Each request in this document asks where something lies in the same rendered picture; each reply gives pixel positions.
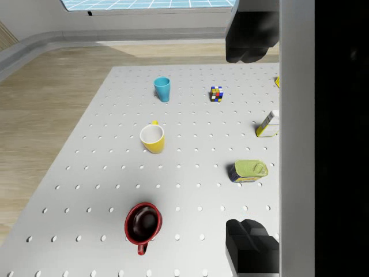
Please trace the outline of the blue mug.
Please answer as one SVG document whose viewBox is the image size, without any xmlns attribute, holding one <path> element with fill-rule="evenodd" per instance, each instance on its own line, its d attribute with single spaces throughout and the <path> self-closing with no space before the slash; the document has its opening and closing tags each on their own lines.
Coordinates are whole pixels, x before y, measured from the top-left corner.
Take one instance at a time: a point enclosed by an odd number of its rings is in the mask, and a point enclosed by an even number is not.
<svg viewBox="0 0 369 277">
<path fill-rule="evenodd" d="M 168 102 L 170 100 L 170 80 L 166 77 L 159 77 L 153 82 L 156 93 L 162 102 Z"/>
</svg>

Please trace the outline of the red mug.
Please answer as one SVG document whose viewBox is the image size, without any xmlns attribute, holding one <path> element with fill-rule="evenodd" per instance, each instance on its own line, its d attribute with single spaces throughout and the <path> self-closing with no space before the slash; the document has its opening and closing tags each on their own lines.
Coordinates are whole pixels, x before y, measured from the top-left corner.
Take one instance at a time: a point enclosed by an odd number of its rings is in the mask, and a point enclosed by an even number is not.
<svg viewBox="0 0 369 277">
<path fill-rule="evenodd" d="M 162 224 L 162 215 L 152 203 L 139 203 L 130 210 L 125 219 L 125 234 L 137 245 L 140 256 L 146 253 L 148 243 L 158 235 Z"/>
</svg>

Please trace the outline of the flat-sided green can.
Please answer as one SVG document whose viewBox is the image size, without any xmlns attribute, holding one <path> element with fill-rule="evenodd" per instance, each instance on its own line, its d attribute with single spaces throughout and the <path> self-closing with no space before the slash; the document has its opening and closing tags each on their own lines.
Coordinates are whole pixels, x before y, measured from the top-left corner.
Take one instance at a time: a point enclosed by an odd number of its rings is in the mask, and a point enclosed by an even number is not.
<svg viewBox="0 0 369 277">
<path fill-rule="evenodd" d="M 232 182 L 255 182 L 268 175 L 268 168 L 261 160 L 237 160 L 228 170 Z"/>
</svg>

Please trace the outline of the white and yellow box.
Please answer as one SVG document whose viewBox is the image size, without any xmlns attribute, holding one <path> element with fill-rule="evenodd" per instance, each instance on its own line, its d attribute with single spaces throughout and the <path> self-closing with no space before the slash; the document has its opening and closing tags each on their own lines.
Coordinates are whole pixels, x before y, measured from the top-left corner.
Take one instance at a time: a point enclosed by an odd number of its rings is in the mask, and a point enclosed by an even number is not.
<svg viewBox="0 0 369 277">
<path fill-rule="evenodd" d="M 279 132 L 280 115 L 272 110 L 256 130 L 257 137 L 273 137 Z"/>
</svg>

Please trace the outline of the puzzle cube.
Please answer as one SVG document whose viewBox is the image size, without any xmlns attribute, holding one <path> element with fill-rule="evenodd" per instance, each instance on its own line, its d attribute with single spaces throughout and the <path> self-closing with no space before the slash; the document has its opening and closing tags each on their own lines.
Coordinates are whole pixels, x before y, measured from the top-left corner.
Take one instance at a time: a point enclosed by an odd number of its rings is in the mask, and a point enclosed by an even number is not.
<svg viewBox="0 0 369 277">
<path fill-rule="evenodd" d="M 210 88 L 210 100 L 212 102 L 221 102 L 223 98 L 223 88 L 221 86 L 212 86 Z"/>
</svg>

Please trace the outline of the yellow mug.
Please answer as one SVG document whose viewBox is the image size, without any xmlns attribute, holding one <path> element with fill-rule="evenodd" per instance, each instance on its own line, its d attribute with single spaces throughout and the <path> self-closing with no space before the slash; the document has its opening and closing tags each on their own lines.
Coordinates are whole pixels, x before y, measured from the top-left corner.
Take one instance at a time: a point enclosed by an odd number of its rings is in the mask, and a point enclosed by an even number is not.
<svg viewBox="0 0 369 277">
<path fill-rule="evenodd" d="M 157 121 L 153 121 L 140 131 L 140 140 L 148 151 L 159 154 L 165 145 L 164 129 Z"/>
</svg>

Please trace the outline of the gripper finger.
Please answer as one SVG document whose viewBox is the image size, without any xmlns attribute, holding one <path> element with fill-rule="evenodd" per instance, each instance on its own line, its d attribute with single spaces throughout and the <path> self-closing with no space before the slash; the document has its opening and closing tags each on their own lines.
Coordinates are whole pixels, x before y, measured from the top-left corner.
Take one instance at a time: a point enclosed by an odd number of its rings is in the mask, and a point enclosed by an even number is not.
<svg viewBox="0 0 369 277">
<path fill-rule="evenodd" d="M 236 12 L 225 37 L 226 61 L 253 63 L 280 39 L 278 12 Z"/>
<path fill-rule="evenodd" d="M 279 243 L 251 219 L 226 222 L 225 245 L 235 274 L 279 274 Z"/>
</svg>

